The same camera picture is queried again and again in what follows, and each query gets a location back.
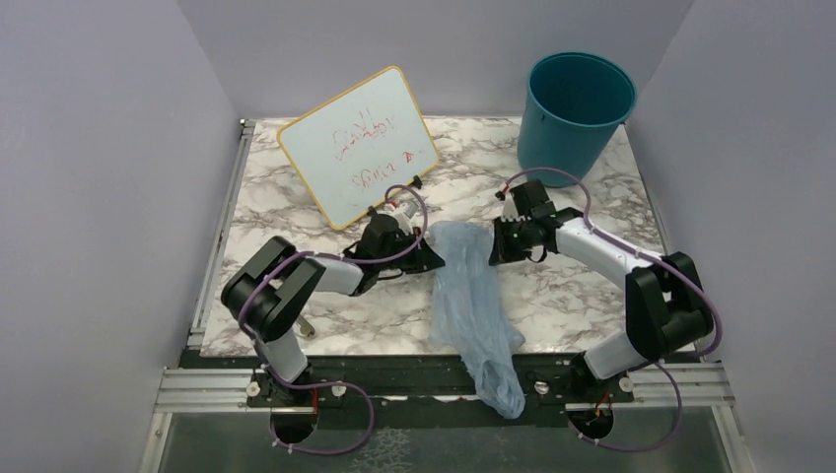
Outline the blue plastic trash bag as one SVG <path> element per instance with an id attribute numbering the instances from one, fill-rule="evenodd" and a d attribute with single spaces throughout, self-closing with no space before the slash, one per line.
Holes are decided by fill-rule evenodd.
<path id="1" fill-rule="evenodd" d="M 518 418 L 525 397 L 513 364 L 523 334 L 505 311 L 496 269 L 489 264 L 493 235 L 462 221 L 430 227 L 445 265 L 435 271 L 432 344 L 454 349 L 472 378 L 475 395 L 507 420 Z"/>

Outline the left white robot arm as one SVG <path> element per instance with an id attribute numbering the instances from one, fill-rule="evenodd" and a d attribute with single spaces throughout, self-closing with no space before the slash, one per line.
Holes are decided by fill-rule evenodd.
<path id="1" fill-rule="evenodd" d="M 226 283 L 221 303 L 275 373 L 272 390 L 294 405 L 309 395 L 309 363 L 294 325 L 316 292 L 359 297 L 383 279 L 445 266 L 424 231 L 403 216 L 377 214 L 360 239 L 339 255 L 299 251 L 287 239 L 269 239 Z"/>

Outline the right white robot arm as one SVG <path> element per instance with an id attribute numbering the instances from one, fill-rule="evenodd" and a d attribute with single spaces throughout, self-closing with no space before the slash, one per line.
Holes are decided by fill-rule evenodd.
<path id="1" fill-rule="evenodd" d="M 496 197 L 503 211 L 493 221 L 490 265 L 529 260 L 540 248 L 543 256 L 561 254 L 585 264 L 624 294 L 623 329 L 570 363 L 569 387 L 577 398 L 592 401 L 610 379 L 714 330 L 689 256 L 647 251 L 599 229 L 579 209 L 557 209 L 537 179 L 505 187 Z"/>

